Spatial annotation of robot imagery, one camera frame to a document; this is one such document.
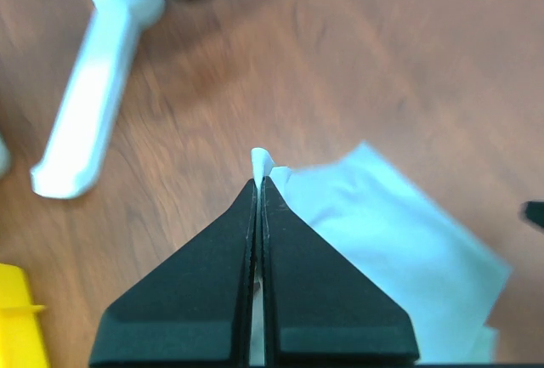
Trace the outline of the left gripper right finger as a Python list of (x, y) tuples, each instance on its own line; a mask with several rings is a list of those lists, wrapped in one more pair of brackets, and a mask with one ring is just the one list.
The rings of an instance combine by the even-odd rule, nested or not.
[(286, 204), (261, 189), (264, 360), (268, 364), (413, 364), (411, 319)]

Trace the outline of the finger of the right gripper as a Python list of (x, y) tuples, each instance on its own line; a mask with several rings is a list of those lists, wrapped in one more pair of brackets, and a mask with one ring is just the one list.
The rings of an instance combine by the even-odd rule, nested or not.
[(521, 209), (522, 218), (536, 227), (544, 228), (544, 201), (527, 201)]

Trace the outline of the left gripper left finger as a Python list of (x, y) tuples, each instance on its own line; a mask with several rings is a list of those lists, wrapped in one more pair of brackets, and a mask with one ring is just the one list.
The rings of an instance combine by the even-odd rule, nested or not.
[(257, 188), (103, 313), (91, 366), (247, 366)]

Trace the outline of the grey underwear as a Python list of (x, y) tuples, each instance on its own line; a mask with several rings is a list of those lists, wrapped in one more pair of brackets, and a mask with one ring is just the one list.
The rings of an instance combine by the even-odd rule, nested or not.
[(286, 204), (411, 317), (423, 364), (491, 363), (487, 319), (511, 267), (368, 144), (318, 167), (251, 153)]

